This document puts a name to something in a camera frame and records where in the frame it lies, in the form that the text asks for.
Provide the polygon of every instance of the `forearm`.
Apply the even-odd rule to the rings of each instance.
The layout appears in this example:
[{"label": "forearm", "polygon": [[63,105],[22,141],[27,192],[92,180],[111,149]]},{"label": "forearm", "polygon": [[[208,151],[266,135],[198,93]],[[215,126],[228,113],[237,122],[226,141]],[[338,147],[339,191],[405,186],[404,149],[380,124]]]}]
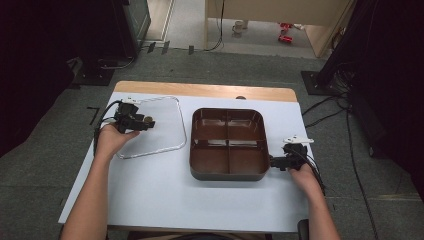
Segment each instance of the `forearm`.
[{"label": "forearm", "polygon": [[107,231],[109,159],[96,157],[65,223],[62,239],[101,239]]},{"label": "forearm", "polygon": [[340,239],[321,189],[317,188],[306,194],[309,201],[310,239]]}]

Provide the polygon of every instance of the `black stand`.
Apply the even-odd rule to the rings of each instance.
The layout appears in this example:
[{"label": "black stand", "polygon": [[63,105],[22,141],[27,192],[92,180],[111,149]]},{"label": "black stand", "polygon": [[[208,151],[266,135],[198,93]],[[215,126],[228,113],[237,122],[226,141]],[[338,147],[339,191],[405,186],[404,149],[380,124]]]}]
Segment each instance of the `black stand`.
[{"label": "black stand", "polygon": [[[107,68],[117,66],[115,61],[105,61],[103,63]],[[72,84],[74,85],[91,85],[91,86],[109,86],[112,80],[114,69],[103,69],[98,64],[85,64],[81,66]]]},{"label": "black stand", "polygon": [[301,71],[300,73],[302,74],[303,83],[309,95],[335,96],[340,94],[334,89],[321,87],[317,84],[316,78],[319,72]]}]

